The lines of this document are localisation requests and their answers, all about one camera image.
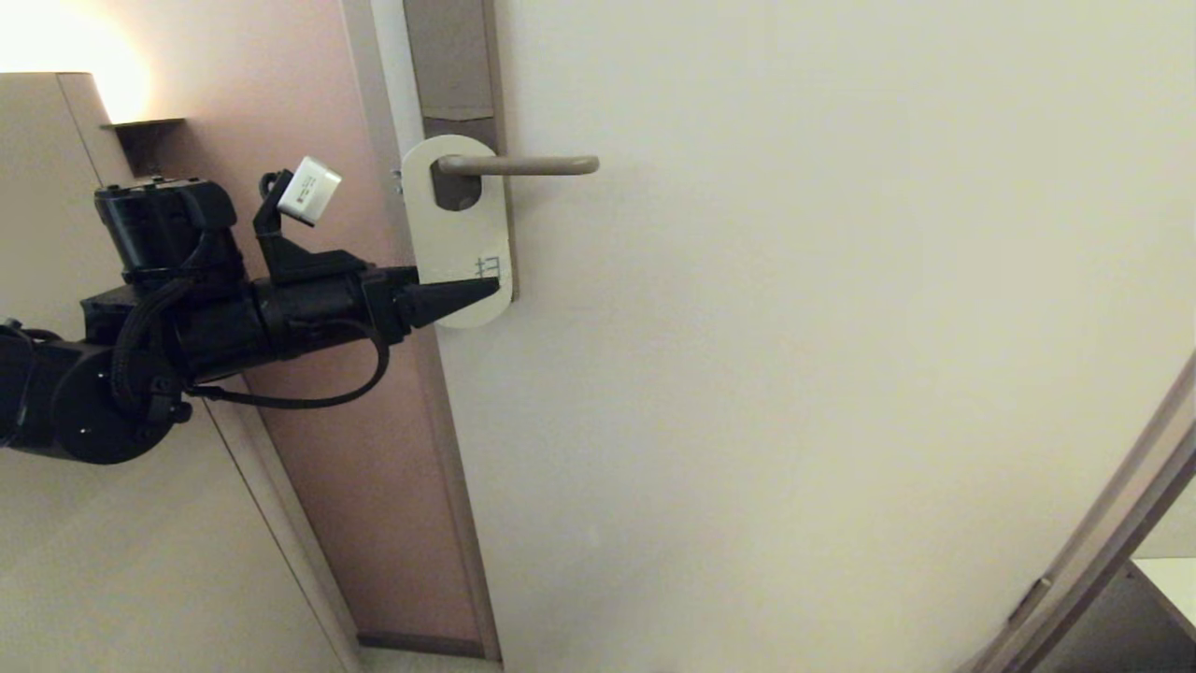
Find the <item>blue do-not-disturb door hanger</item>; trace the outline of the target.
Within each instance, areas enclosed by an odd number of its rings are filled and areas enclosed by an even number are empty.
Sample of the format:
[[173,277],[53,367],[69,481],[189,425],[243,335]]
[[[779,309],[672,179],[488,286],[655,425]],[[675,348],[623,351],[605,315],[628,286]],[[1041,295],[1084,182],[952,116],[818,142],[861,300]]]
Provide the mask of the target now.
[[504,314],[514,294],[505,179],[483,175],[481,195],[470,208],[445,209],[437,204],[433,171],[445,157],[490,159],[495,153],[483,142],[457,134],[433,136],[410,149],[401,167],[407,230],[423,285],[478,279],[499,281],[495,294],[437,322],[443,328],[482,328]]

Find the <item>white door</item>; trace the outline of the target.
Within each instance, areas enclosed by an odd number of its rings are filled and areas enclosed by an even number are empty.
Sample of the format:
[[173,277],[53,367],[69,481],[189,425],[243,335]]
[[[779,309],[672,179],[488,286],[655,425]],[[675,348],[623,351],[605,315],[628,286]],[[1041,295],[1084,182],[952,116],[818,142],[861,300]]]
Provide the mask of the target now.
[[954,673],[1196,345],[1196,0],[496,0],[507,673]]

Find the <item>brown metal lock plate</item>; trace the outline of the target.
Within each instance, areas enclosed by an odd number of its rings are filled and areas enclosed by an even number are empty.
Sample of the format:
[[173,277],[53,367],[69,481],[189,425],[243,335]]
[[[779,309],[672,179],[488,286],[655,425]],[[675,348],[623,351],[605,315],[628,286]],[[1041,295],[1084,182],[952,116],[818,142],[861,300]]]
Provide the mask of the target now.
[[[495,0],[403,0],[423,139],[457,134],[507,149]],[[481,178],[433,166],[437,204],[470,208]]]

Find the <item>small metal hinge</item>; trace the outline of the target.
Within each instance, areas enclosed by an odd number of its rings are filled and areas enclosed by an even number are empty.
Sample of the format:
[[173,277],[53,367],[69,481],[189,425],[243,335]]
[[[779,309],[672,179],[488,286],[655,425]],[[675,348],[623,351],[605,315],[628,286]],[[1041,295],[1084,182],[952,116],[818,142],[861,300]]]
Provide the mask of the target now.
[[1033,613],[1035,608],[1037,608],[1043,596],[1046,596],[1046,593],[1049,593],[1051,587],[1052,579],[1050,579],[1049,575],[1035,579],[1033,583],[1029,585],[1029,591],[1024,593],[1019,602],[1017,602],[1015,608],[1012,610],[1007,620],[1005,620],[1005,625],[1014,628],[1017,623],[1021,623],[1029,618],[1029,616]]

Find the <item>dark cabinet side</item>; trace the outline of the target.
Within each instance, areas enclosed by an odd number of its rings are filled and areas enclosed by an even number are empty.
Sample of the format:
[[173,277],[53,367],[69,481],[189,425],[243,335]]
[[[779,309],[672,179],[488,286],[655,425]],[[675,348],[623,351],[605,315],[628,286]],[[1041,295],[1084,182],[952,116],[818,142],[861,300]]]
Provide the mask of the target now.
[[1129,561],[1032,673],[1196,673],[1196,643]]

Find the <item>dark wall lamp bracket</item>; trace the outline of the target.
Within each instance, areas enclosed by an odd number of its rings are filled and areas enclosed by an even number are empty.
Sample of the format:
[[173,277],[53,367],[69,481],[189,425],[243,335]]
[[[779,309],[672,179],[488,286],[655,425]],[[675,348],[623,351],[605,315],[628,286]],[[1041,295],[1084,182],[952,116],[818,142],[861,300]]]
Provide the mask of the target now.
[[184,126],[184,118],[167,118],[108,123],[103,128],[115,134],[134,178],[144,179],[163,173],[163,147]]

